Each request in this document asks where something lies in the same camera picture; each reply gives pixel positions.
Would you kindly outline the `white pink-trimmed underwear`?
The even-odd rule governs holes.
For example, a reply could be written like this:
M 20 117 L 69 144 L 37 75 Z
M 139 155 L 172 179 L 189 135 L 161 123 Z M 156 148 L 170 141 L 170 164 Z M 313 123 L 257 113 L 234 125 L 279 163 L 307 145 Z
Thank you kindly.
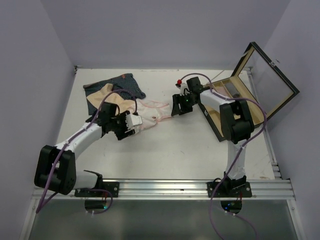
M 120 113 L 135 110 L 135 101 L 122 100 L 116 103 Z M 159 122 L 171 118 L 172 109 L 169 103 L 157 101 L 137 100 L 137 113 L 142 118 L 142 125 L 138 128 L 138 133 L 156 126 Z

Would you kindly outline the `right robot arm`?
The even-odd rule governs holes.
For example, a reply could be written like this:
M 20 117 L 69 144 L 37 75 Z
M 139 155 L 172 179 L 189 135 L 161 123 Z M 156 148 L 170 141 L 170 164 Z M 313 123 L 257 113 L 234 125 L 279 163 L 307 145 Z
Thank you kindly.
M 235 196 L 247 181 L 245 172 L 246 147 L 243 144 L 251 138 L 254 123 L 246 100 L 233 100 L 215 90 L 206 89 L 198 77 L 175 86 L 178 94 L 172 96 L 172 116 L 184 115 L 193 111 L 194 105 L 208 105 L 220 115 L 221 131 L 227 140 L 228 156 L 223 180 L 217 188 L 227 196 Z

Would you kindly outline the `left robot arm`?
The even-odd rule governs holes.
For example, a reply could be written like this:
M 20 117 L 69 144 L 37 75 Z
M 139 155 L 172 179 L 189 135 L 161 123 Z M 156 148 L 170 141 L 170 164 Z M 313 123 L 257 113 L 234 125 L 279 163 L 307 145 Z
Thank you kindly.
M 78 157 L 94 142 L 113 132 L 121 141 L 138 132 L 142 117 L 128 110 L 119 113 L 114 103 L 104 102 L 72 136 L 54 146 L 45 145 L 39 154 L 34 184 L 44 190 L 68 195 L 86 189 L 92 196 L 103 193 L 102 175 L 89 170 L 77 171 Z

